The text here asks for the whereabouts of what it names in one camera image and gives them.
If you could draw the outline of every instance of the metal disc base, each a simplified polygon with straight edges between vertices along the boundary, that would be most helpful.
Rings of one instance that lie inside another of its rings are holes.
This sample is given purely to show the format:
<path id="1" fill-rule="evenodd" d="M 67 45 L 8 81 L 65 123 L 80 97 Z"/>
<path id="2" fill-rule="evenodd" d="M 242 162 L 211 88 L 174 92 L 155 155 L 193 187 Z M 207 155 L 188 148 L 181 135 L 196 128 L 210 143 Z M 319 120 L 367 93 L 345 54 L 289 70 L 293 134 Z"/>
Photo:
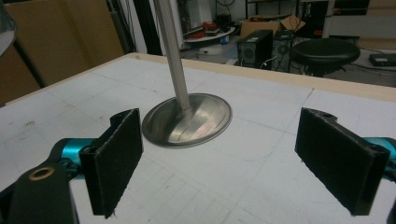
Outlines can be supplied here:
<path id="1" fill-rule="evenodd" d="M 189 94 L 190 108 L 181 110 L 176 98 L 152 108 L 142 122 L 143 135 L 161 147 L 193 147 L 222 133 L 230 124 L 230 105 L 218 96 Z"/>

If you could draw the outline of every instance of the stool seat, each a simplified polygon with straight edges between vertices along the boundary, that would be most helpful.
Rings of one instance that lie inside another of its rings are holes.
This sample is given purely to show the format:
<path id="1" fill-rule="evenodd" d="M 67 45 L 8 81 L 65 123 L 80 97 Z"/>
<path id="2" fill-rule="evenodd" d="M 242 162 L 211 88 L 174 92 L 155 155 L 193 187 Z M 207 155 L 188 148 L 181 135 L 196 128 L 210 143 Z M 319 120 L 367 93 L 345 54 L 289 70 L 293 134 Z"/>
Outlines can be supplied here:
<path id="1" fill-rule="evenodd" d="M 294 46 L 290 52 L 292 61 L 311 69 L 340 68 L 353 63 L 360 55 L 361 51 L 356 45 L 334 38 L 307 40 Z"/>

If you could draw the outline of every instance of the white table surface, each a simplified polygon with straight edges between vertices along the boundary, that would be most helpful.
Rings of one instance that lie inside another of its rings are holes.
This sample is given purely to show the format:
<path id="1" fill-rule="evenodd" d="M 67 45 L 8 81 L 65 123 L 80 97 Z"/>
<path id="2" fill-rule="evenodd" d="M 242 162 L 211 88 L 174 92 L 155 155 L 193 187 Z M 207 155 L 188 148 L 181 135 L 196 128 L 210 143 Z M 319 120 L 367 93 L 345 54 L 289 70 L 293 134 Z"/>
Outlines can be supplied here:
<path id="1" fill-rule="evenodd" d="M 302 107 L 334 114 L 360 136 L 394 138 L 394 101 L 210 72 L 214 65 L 200 65 L 207 67 L 184 69 L 188 90 L 228 101 L 228 129 L 184 149 L 144 139 L 143 157 L 108 220 L 92 215 L 84 180 L 71 181 L 81 223 L 386 223 L 394 183 L 381 181 L 370 216 L 352 217 L 306 168 L 294 144 Z M 233 71 L 277 75 L 238 69 Z M 46 159 L 58 140 L 98 137 L 112 115 L 138 107 L 143 119 L 174 95 L 167 64 L 123 57 L 0 108 L 0 189 Z"/>

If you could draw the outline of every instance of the electronic device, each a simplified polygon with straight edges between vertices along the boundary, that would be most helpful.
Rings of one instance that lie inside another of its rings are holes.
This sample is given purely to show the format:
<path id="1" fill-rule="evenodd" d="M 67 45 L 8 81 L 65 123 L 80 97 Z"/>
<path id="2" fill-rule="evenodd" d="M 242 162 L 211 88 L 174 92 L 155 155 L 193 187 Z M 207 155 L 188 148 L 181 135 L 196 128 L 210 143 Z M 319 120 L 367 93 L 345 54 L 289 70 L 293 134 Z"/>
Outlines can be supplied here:
<path id="1" fill-rule="evenodd" d="M 273 43 L 273 62 L 272 70 L 289 72 L 290 71 L 290 50 L 294 38 L 291 30 L 276 31 Z"/>
<path id="2" fill-rule="evenodd" d="M 396 66 L 396 53 L 370 54 L 369 60 L 373 66 Z"/>
<path id="3" fill-rule="evenodd" d="M 237 42 L 241 66 L 271 70 L 273 31 L 256 30 Z"/>

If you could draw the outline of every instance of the black stool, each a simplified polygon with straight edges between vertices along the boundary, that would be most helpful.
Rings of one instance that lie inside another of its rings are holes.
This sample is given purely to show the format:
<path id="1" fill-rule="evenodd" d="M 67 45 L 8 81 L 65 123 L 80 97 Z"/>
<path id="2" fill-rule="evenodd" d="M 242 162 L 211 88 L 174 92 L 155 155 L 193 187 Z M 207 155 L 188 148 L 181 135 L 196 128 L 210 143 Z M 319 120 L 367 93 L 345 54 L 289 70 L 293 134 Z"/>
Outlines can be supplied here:
<path id="1" fill-rule="evenodd" d="M 323 77 L 355 62 L 361 51 L 349 42 L 334 38 L 306 40 L 291 49 L 290 59 L 305 66 L 305 73 Z"/>

